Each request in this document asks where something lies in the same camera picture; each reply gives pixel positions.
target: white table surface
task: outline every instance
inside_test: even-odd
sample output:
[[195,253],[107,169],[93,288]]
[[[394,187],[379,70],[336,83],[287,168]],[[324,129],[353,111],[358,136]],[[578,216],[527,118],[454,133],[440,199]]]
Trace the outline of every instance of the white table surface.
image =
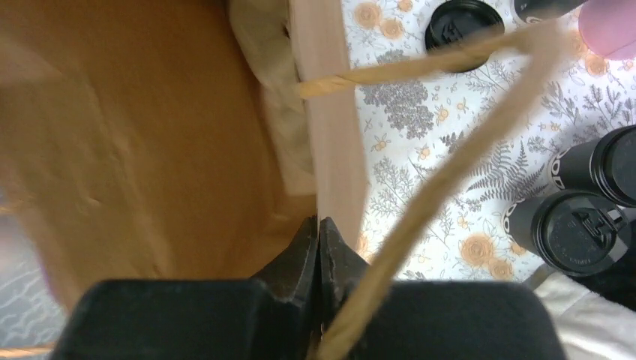
[[[441,0],[343,0],[353,67],[425,54],[423,31]],[[511,2],[488,0],[507,32]],[[523,281],[542,264],[515,246],[501,213],[515,200],[555,191],[546,163],[573,144],[634,124],[633,61],[606,61],[578,35],[578,10],[562,18],[578,60],[546,84],[541,103],[524,114],[526,129],[494,147],[422,235],[399,278]],[[457,140],[475,128],[518,77],[523,57],[491,56],[477,70],[356,90],[370,193],[361,242],[372,260],[404,204]]]

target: coffee cup lid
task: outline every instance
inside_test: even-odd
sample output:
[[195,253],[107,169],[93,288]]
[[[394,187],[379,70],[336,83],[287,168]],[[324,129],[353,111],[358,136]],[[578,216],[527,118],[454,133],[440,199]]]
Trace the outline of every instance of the coffee cup lid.
[[632,127],[610,145],[604,165],[612,188],[636,200],[636,127]]
[[[493,26],[497,26],[497,31],[503,34],[503,20],[490,5],[478,0],[450,0],[437,7],[431,15],[424,31],[424,45],[427,51],[431,51]],[[487,60],[488,57],[476,67],[458,72],[474,70]]]
[[610,200],[593,194],[568,196],[543,218],[543,251],[553,265],[572,275],[608,269],[632,243],[625,214]]

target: brown paper bag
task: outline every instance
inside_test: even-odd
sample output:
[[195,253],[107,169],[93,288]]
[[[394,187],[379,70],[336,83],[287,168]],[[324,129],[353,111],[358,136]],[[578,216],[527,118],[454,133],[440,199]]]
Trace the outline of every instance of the brown paper bag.
[[315,213],[219,4],[10,1],[0,35],[0,183],[66,308],[106,278],[250,276]]

